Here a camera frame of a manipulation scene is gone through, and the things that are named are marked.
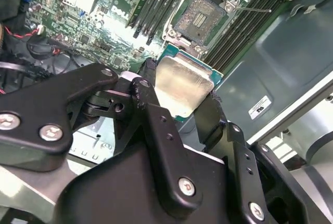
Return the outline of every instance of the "black ram slot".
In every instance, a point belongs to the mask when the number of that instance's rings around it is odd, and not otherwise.
[[[257,8],[258,3],[260,3],[261,0],[251,0],[248,7],[249,8]],[[206,64],[210,64],[214,61],[216,58],[216,55],[222,50],[223,44],[226,42],[226,40],[233,34],[233,31],[239,26],[243,21],[245,21],[247,15],[249,15],[251,12],[244,11],[240,14],[240,16],[236,19],[236,21],[231,25],[229,30],[223,35],[223,37],[218,41],[218,44],[215,45],[215,47],[210,51],[209,55],[205,59]]]
[[[160,8],[162,7],[165,0],[155,0],[153,6],[151,7],[149,14],[147,15],[147,18],[145,19],[142,30],[148,29],[151,26],[151,23],[153,22],[156,13]]]
[[[281,5],[281,0],[276,0],[274,5],[271,7],[272,12],[275,12],[279,6]],[[217,70],[223,71],[233,60],[234,57],[236,57],[242,50],[245,48],[245,46],[249,43],[251,38],[260,30],[262,27],[262,24],[265,23],[269,19],[270,15],[266,14],[265,16],[262,16],[262,18],[258,21],[257,24],[250,30],[250,32],[245,33],[245,36],[242,36],[241,42],[237,43],[237,45],[231,49],[230,52],[228,52],[226,55],[224,55],[223,63],[220,64],[219,67],[216,67]]]
[[[274,12],[282,3],[283,0],[251,0],[248,7],[271,9]],[[263,12],[242,12],[209,53],[205,63],[218,71],[223,71],[271,15]]]
[[[161,9],[156,13],[153,22],[151,23],[148,29],[144,29],[145,34],[148,35],[147,45],[150,45],[151,41],[153,40],[155,33],[159,24],[161,23],[163,17],[167,14],[167,11],[171,7],[172,3],[175,0],[165,0]]]
[[[269,4],[274,0],[261,0],[257,8],[264,8],[267,7],[267,9],[270,7]],[[248,12],[247,17],[245,16],[243,18],[243,21],[237,26],[237,28],[230,33],[228,36],[228,41],[224,42],[223,49],[219,52],[219,57],[222,59],[216,60],[212,65],[215,69],[218,69],[218,67],[221,65],[221,62],[224,60],[224,55],[226,52],[228,52],[230,49],[234,48],[235,43],[241,41],[241,35],[242,33],[246,33],[249,31],[248,29],[251,28],[252,25],[258,24],[259,20],[262,15],[269,15],[268,13],[262,13],[262,12]]]
[[[147,0],[142,7],[140,14],[138,15],[135,24],[137,25],[136,31],[134,33],[134,37],[137,38],[142,30],[142,24],[146,20],[147,16],[149,15],[150,9],[152,8],[155,0]]]

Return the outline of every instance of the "black cable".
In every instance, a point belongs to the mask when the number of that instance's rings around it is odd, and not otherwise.
[[[316,4],[316,8],[320,8],[325,6],[327,3],[329,3],[330,0],[323,0],[322,2],[319,2],[318,4]]]
[[[90,55],[94,56],[95,60],[97,61],[97,63],[102,64],[102,62],[100,61],[99,57],[97,56],[97,54],[95,54],[93,51],[90,51],[89,49],[86,48],[82,48],[82,47],[74,47],[73,50],[83,50],[87,53],[89,53]]]
[[[58,57],[59,55],[54,56],[54,58],[53,58],[53,61],[52,61],[52,70],[53,70],[53,73],[56,74],[56,75],[64,74],[65,72],[67,72],[68,69],[70,68],[72,62],[74,63],[75,66],[77,64],[78,67],[80,67],[79,64],[74,60],[72,53],[66,51],[66,52],[61,52],[60,54],[64,54],[64,53],[66,53],[69,56],[69,61],[68,61],[67,65],[66,65],[66,67],[61,72],[59,72],[59,73],[56,72],[56,67],[55,67],[56,57]]]

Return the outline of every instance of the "green circuit board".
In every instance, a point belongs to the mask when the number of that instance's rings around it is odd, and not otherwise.
[[[80,16],[81,10],[61,0],[33,0],[40,4],[38,11],[28,12],[26,25],[42,24],[48,36],[61,36],[61,40],[93,51],[100,60],[120,71],[131,64],[142,63],[148,57],[162,52],[162,40],[156,38],[149,46],[144,38],[133,38],[133,29],[125,28],[131,10],[138,0],[97,0],[92,12]],[[103,22],[103,27],[96,24]],[[95,60],[89,53],[85,57]]]
[[[94,52],[102,62],[119,71],[135,70],[146,58],[158,58],[163,52],[166,44],[162,39],[163,25],[150,45],[146,45],[146,36],[134,38],[135,28],[127,27],[131,17],[140,13],[145,0],[93,1],[91,11],[83,11],[66,0],[33,0],[32,7],[40,7],[28,12],[26,26],[34,28],[42,24],[46,27],[48,36]],[[249,1],[251,0],[241,0],[240,4],[245,7]],[[181,8],[185,10],[187,6],[188,0],[185,0]],[[174,19],[177,20],[181,12],[180,9]],[[233,19],[225,17],[224,21],[219,22],[218,28],[212,30],[209,42],[213,43]],[[89,52],[83,55],[91,60],[95,59]]]

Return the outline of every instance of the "white label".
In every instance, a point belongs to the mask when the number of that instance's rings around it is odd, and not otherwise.
[[[251,119],[253,120],[259,116],[268,106],[271,105],[271,103],[272,102],[268,96],[263,97],[258,103],[255,104],[255,106],[251,108],[251,110],[249,110]]]

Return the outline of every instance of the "black mounting arm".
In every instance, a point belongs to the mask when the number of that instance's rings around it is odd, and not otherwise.
[[[74,131],[100,116],[111,117],[115,156],[67,186],[56,205],[56,224],[280,223],[270,209],[277,191],[267,191],[263,171],[267,177],[265,169],[283,165],[273,167],[268,156],[254,156],[214,93],[195,111],[195,119],[206,152],[225,164],[185,149],[169,111],[159,105],[155,71],[149,59],[139,72],[143,77],[124,72],[118,78],[92,64],[1,96],[0,164],[38,172],[56,169],[66,159]],[[311,213],[306,210],[304,199],[293,191],[295,181],[285,173],[268,177],[283,178],[289,190],[279,195],[293,200],[287,204],[287,221],[326,223],[315,206]],[[293,213],[296,203],[299,211]],[[92,204],[96,208],[88,209]]]

